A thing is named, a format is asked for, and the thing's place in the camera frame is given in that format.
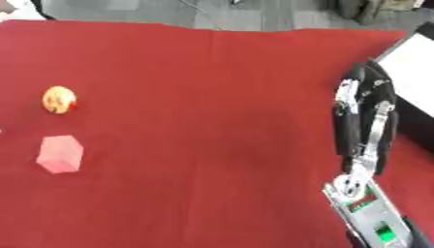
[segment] translucent cube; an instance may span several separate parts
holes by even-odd
[[[76,172],[82,154],[83,147],[73,136],[46,137],[36,162],[51,173]]]

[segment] robotic arm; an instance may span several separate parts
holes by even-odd
[[[383,172],[396,133],[396,101],[390,77],[372,60],[356,64],[336,93],[332,116],[342,173],[323,192],[355,247],[434,247],[373,179]]]

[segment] red tablecloth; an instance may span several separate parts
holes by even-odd
[[[402,36],[1,24],[0,247],[348,247],[321,192],[334,85]],[[78,108],[46,112],[52,85]],[[69,134],[81,171],[47,173],[42,138]],[[380,182],[433,237],[433,155],[399,137]]]

